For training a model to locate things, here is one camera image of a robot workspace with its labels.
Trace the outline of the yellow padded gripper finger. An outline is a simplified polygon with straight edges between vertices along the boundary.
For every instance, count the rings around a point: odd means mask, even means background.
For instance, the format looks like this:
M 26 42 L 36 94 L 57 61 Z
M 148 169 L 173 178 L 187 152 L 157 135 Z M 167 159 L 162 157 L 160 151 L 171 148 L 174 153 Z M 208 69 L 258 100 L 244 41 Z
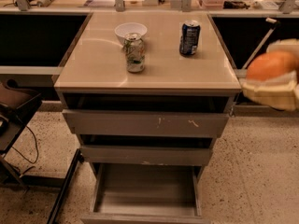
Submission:
M 299 108 L 299 84 L 295 71 L 266 81 L 241 78 L 240 84 L 244 96 L 257 104 L 287 111 Z
M 299 39 L 290 38 L 290 39 L 277 40 L 271 43 L 266 49 L 267 52 L 278 51 L 278 50 L 284 50 L 284 51 L 292 52 L 295 55 L 299 55 Z

